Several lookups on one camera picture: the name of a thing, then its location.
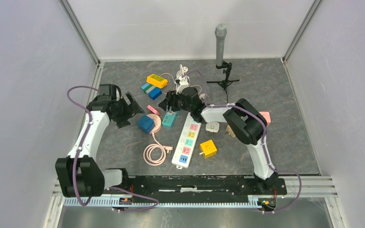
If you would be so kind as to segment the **pink plug adapter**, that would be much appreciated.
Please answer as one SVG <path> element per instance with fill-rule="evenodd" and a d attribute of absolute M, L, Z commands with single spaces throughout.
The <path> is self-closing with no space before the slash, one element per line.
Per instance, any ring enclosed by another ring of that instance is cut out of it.
<path fill-rule="evenodd" d="M 153 113 L 153 114 L 155 114 L 155 115 L 160 115 L 160 113 L 159 113 L 159 111 L 157 110 L 157 109 L 155 109 L 153 106 L 151 106 L 151 105 L 148 105 L 147 106 L 147 109 L 149 110 L 149 111 L 151 111 L 151 113 Z"/>

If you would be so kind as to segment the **pink round socket reel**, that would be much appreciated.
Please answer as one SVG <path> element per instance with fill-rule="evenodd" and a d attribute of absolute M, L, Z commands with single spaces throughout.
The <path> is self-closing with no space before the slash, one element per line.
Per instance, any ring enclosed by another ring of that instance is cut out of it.
<path fill-rule="evenodd" d="M 162 127 L 162 120 L 161 118 L 156 114 L 148 114 L 149 118 L 151 118 L 154 122 L 154 128 L 150 131 L 150 133 L 157 133 L 161 130 Z"/>

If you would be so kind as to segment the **blue white cube adapter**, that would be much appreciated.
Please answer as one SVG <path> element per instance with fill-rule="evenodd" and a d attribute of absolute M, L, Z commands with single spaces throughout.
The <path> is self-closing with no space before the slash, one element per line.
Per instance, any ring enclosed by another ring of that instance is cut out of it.
<path fill-rule="evenodd" d="M 137 125 L 140 130 L 145 132 L 146 134 L 150 134 L 151 131 L 155 128 L 154 120 L 148 115 L 143 115 L 137 122 Z"/>

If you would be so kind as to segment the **white plug adapter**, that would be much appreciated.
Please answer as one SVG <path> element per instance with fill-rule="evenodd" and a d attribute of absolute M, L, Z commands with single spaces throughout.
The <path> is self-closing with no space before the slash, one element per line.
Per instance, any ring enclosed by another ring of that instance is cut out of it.
<path fill-rule="evenodd" d="M 205 130 L 209 133 L 218 133 L 220 124 L 218 122 L 210 122 L 205 125 Z"/>

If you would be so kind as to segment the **white multicolour power strip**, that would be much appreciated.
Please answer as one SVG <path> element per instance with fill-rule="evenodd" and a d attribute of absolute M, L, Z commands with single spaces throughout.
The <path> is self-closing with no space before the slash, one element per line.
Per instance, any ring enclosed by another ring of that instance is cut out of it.
<path fill-rule="evenodd" d="M 187 169 L 194 153 L 201 125 L 204 123 L 204 118 L 201 116 L 204 104 L 198 94 L 191 96 L 180 94 L 170 109 L 175 112 L 180 110 L 188 112 L 172 158 L 172 164 L 176 168 Z"/>

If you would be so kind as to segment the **yellow cube socket adapter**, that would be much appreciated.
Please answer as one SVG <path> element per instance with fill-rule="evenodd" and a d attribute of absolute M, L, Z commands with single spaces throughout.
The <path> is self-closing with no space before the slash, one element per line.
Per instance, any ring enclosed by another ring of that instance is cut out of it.
<path fill-rule="evenodd" d="M 203 156 L 203 158 L 207 159 L 212 156 L 214 156 L 217 153 L 217 148 L 213 142 L 213 140 L 207 140 L 200 144 L 200 155 Z"/>

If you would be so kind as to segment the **beige cube socket adapter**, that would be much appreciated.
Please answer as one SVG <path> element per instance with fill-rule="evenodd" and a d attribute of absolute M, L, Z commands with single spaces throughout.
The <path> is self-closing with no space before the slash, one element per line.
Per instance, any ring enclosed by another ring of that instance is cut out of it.
<path fill-rule="evenodd" d="M 226 132 L 227 132 L 227 134 L 228 134 L 228 135 L 230 135 L 232 138 L 235 138 L 235 137 L 236 137 L 236 136 L 235 136 L 235 133 L 233 132 L 232 128 L 231 128 L 229 125 L 226 127 Z"/>

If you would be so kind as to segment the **pink cube socket adapter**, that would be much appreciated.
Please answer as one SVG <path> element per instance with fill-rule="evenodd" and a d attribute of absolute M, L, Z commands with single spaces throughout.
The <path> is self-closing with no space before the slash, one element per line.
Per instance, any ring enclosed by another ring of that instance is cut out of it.
<path fill-rule="evenodd" d="M 266 126 L 269 126 L 270 123 L 271 123 L 270 112 L 268 112 L 268 111 L 261 111 L 260 114 L 266 120 L 266 122 L 267 122 L 267 125 Z"/>

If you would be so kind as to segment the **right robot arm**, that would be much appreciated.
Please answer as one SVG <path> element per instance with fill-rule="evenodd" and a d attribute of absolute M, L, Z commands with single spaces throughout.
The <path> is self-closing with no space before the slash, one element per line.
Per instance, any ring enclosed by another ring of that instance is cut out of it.
<path fill-rule="evenodd" d="M 267 148 L 267 121 L 246 99 L 231 104 L 207 104 L 196 88 L 187 87 L 180 93 L 168 91 L 158 106 L 165 111 L 187 111 L 199 123 L 227 123 L 249 150 L 257 191 L 267 194 L 274 189 L 279 176 Z"/>

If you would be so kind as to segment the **blue green power strip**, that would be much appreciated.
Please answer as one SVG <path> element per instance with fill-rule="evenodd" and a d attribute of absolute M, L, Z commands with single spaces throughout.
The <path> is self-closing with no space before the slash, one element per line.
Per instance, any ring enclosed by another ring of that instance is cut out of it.
<path fill-rule="evenodd" d="M 144 93 L 146 93 L 150 99 L 155 100 L 156 98 L 158 98 L 161 94 L 162 91 L 160 88 L 150 84 L 150 83 L 145 83 L 141 89 L 143 90 Z"/>

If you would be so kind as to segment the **teal power strip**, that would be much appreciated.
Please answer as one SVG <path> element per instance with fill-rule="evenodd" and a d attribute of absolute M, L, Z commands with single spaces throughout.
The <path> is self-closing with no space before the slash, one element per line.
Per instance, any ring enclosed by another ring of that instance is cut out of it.
<path fill-rule="evenodd" d="M 177 112 L 173 112 L 173 111 L 166 112 L 165 116 L 162 120 L 162 126 L 164 128 L 171 129 L 174 125 L 177 115 L 178 115 L 178 111 Z"/>

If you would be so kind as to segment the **yellow rectangular power strip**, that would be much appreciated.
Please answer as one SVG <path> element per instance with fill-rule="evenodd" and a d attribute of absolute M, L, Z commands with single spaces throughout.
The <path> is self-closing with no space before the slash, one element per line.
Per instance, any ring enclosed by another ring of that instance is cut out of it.
<path fill-rule="evenodd" d="M 156 74 L 149 75 L 146 79 L 146 82 L 155 87 L 158 87 L 160 89 L 163 89 L 164 87 L 166 87 L 168 85 L 167 79 L 165 79 L 161 76 L 158 76 Z"/>

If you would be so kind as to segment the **black microphone tripod stand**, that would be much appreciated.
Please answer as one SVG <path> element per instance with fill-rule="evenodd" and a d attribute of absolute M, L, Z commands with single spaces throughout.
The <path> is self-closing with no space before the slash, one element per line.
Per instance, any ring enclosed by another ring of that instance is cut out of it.
<path fill-rule="evenodd" d="M 219 85 L 225 92 L 226 95 L 226 103 L 229 102 L 229 95 L 228 95 L 228 87 L 235 82 L 239 82 L 239 79 L 230 80 L 230 74 L 232 70 L 232 63 L 228 63 L 226 61 L 222 61 L 221 65 L 216 65 L 217 69 L 223 69 L 223 74 L 225 75 L 225 78 L 221 81 L 207 81 L 207 84 L 217 84 Z"/>

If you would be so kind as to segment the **grey microphone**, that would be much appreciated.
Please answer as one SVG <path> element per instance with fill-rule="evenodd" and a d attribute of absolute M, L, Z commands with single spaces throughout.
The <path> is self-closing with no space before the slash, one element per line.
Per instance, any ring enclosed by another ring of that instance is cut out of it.
<path fill-rule="evenodd" d="M 220 23 L 215 28 L 215 37 L 216 37 L 216 63 L 217 67 L 221 67 L 223 64 L 223 56 L 224 56 L 224 45 L 225 45 L 225 37 L 227 35 L 227 27 L 225 24 Z"/>

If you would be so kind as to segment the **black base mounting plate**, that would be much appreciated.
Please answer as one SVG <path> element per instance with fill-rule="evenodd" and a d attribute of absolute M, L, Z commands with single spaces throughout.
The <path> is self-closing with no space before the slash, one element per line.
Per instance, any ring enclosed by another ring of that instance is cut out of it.
<path fill-rule="evenodd" d="M 244 203 L 248 196 L 270 197 L 286 195 L 283 178 L 265 186 L 260 180 L 246 175 L 191 176 L 129 176 L 119 188 L 143 198 L 133 197 L 134 203 Z"/>

